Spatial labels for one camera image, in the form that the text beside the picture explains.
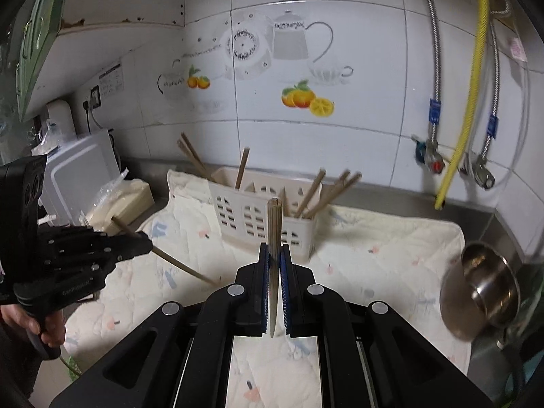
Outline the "left hand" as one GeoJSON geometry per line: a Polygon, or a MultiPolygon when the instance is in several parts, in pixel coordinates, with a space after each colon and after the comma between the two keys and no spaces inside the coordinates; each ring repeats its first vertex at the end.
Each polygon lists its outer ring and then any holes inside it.
{"type": "Polygon", "coordinates": [[[1,306],[1,320],[18,337],[29,339],[29,334],[40,335],[49,347],[60,347],[66,340],[66,322],[62,310],[45,317],[45,330],[40,323],[30,317],[20,305],[1,306]]]}

